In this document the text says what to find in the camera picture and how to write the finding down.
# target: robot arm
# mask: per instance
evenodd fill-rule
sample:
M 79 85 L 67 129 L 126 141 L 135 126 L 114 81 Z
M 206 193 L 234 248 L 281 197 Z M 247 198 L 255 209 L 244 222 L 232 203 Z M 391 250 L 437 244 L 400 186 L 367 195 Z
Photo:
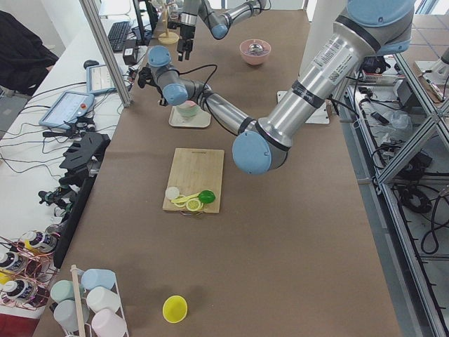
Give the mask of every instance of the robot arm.
M 284 163 L 296 131 L 362 59 L 408 48 L 413 5 L 413 0 L 349 0 L 328 43 L 273 111 L 257 121 L 209 86 L 181 79 L 165 47 L 149 51 L 149 68 L 170 104 L 193 100 L 238 135 L 232 147 L 236 165 L 246 173 L 261 174 Z
M 237 8 L 231 9 L 226 13 L 217 15 L 210 7 L 208 0 L 185 0 L 181 13 L 180 36 L 177 43 L 178 60 L 188 60 L 194 46 L 196 19 L 198 16 L 209 28 L 213 37 L 217 40 L 223 39 L 229 28 L 251 16 L 256 16 L 264 11 L 267 0 L 250 0 Z

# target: keyboard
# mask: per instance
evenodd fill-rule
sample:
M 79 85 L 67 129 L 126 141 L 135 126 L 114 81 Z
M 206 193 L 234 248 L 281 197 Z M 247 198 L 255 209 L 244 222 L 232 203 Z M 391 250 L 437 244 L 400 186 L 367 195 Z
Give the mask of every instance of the keyboard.
M 112 51 L 115 53 L 123 51 L 123 44 L 128 35 L 131 23 L 129 21 L 114 22 L 107 35 Z

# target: pink bowl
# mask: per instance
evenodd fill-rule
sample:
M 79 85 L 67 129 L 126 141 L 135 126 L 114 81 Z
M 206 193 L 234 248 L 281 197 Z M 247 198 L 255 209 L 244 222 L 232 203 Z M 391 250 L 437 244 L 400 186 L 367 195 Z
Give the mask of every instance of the pink bowl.
M 255 55 L 248 52 L 251 44 L 259 44 L 263 47 L 263 52 L 261 55 Z M 243 60 L 249 65 L 261 65 L 263 62 L 268 60 L 268 56 L 272 51 L 272 47 L 268 42 L 258 39 L 245 40 L 240 44 L 240 55 Z

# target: black cloth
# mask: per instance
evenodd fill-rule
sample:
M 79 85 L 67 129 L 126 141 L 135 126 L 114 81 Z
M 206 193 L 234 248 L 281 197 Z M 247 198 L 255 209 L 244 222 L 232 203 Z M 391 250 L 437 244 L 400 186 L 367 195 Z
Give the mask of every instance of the black cloth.
M 0 11 L 0 85 L 32 95 L 58 57 L 11 14 Z

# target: cutting board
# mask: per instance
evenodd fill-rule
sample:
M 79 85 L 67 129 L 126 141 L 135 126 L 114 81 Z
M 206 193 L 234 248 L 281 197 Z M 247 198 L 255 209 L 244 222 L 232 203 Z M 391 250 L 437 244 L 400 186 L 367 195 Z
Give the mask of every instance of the cutting board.
M 211 190 L 215 201 L 205 204 L 203 212 L 218 213 L 222 193 L 224 150 L 175 149 L 167 187 L 176 186 L 187 196 L 202 190 Z M 180 209 L 163 196 L 164 211 L 186 211 Z

